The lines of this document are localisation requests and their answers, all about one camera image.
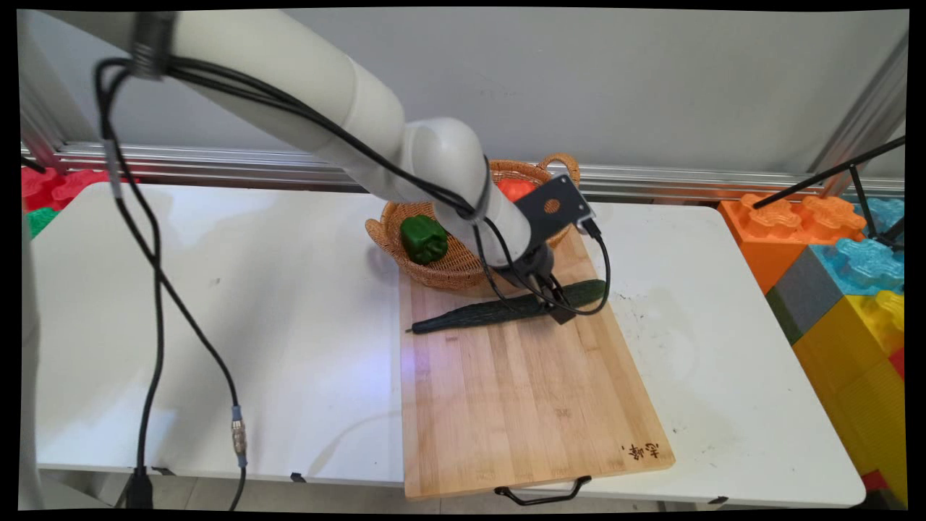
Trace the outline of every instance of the red foam block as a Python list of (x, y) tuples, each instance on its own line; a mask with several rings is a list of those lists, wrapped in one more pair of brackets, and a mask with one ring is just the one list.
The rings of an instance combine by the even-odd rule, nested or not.
[(906, 382), (907, 380), (904, 379), (904, 348), (900, 348), (898, 352), (891, 355), (891, 364), (894, 365), (900, 379)]
[(108, 183), (109, 174), (92, 170), (81, 170), (65, 176), (65, 182), (52, 190), (52, 209), (62, 211), (70, 201), (93, 183)]
[(872, 492), (874, 490), (884, 490), (889, 489), (887, 486), (887, 481), (884, 480), (884, 476), (881, 475), (881, 471), (876, 470), (874, 472), (869, 472), (862, 477), (862, 484), (865, 485), (866, 492)]
[(26, 211), (52, 206), (52, 190), (65, 182), (64, 178), (52, 168), (46, 168), (39, 173), (31, 168), (23, 167), (19, 171), (22, 184), (22, 200)]

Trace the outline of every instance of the table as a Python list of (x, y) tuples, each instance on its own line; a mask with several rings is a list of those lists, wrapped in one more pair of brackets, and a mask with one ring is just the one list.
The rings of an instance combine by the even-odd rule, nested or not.
[[(399, 486), (397, 268), (363, 194), (146, 185), (164, 270), (234, 376), (248, 477)], [(713, 209), (594, 203), (611, 307), (677, 462), (582, 495), (849, 506), (865, 490)], [(146, 231), (142, 213), (133, 215)], [(154, 365), (153, 277), (105, 184), (33, 241), (42, 468), (129, 472)], [(594, 241), (586, 243), (599, 273)], [(222, 375), (165, 294), (166, 360), (146, 463), (237, 477)], [(550, 493), (568, 484), (529, 492)]]

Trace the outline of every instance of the floor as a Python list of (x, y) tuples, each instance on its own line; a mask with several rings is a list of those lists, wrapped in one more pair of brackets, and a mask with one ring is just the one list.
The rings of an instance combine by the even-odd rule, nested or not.
[[(93, 473), (42, 472), (74, 489), (91, 493)], [(227, 510), (235, 479), (151, 476), (155, 508)], [(253, 512), (325, 512), (340, 514), (585, 514), (665, 510), (659, 502), (576, 498), (569, 502), (521, 507), (492, 493), (410, 502), (400, 488), (357, 487), (248, 481), (237, 510)]]

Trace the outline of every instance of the bamboo cutting board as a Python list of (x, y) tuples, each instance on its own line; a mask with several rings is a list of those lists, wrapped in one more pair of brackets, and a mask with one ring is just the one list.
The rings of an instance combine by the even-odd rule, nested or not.
[[(597, 277), (575, 229), (554, 251), (563, 285)], [(404, 274), (399, 287), (403, 331), (494, 299), (488, 285), (449, 292)], [(404, 333), (401, 351), (409, 499), (658, 470), (675, 462), (610, 304), (564, 325), (544, 316)]]

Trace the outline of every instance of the green bell pepper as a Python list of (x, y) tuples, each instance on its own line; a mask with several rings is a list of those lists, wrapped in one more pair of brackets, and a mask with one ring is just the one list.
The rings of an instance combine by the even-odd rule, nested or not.
[(416, 264), (426, 265), (439, 261), (447, 254), (447, 232), (427, 215), (416, 215), (402, 221), (399, 226), (402, 247)]

